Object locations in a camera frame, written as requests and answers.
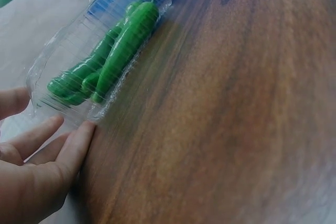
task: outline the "transparent plastic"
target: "transparent plastic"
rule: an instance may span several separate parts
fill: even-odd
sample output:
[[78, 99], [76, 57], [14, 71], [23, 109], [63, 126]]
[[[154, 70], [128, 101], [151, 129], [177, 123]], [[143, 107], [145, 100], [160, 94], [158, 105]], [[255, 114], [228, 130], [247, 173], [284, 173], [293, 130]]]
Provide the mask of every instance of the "transparent plastic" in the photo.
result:
[[[134, 3], [144, 2], [130, 11]], [[100, 120], [171, 4], [172, 0], [90, 0], [88, 8], [54, 35], [29, 70], [34, 114], [61, 113], [74, 125]]]

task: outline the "human hand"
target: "human hand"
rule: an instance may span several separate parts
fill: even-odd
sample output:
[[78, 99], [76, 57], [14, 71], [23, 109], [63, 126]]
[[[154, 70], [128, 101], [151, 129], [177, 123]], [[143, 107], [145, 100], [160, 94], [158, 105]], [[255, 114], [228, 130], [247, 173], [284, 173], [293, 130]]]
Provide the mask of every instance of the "human hand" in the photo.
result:
[[[24, 88], [0, 91], [0, 120], [29, 103]], [[63, 124], [55, 116], [7, 143], [0, 143], [0, 222], [38, 223], [59, 210], [89, 148], [95, 125], [83, 123], [34, 154]]]

